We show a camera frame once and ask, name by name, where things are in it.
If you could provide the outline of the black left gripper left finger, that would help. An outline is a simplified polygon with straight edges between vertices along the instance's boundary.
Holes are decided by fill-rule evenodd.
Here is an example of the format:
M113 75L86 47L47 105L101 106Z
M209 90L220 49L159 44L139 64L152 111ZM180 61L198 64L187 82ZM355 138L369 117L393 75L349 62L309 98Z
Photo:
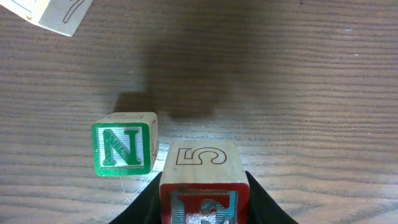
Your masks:
M161 224L159 172L137 198L109 224Z

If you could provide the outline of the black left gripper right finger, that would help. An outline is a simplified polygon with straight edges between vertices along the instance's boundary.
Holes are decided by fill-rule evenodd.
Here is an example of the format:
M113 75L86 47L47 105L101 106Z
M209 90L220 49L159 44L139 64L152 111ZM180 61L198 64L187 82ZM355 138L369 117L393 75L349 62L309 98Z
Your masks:
M298 224L289 216L260 183L246 171L250 185L248 224Z

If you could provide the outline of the red E wooden block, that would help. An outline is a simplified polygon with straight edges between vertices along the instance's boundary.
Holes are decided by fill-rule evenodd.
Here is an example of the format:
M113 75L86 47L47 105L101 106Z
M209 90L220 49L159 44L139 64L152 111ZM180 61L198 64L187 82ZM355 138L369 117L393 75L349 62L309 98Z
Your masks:
M170 144L159 184L162 223L247 223L250 185L231 140Z

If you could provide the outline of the green N wooden block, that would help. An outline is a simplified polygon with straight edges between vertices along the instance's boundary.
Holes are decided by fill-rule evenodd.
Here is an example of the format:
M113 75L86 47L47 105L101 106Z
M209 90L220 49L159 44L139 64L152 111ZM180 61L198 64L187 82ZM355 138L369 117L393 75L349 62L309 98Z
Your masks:
M91 126L96 175L146 175L159 151L155 112L118 112Z

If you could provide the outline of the green J wooden block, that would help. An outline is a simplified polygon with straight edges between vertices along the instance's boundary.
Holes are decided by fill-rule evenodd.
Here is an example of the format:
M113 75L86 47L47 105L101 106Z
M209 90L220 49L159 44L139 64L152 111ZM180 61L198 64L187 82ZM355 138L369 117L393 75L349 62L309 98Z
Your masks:
M72 37L93 0L1 0L27 22Z

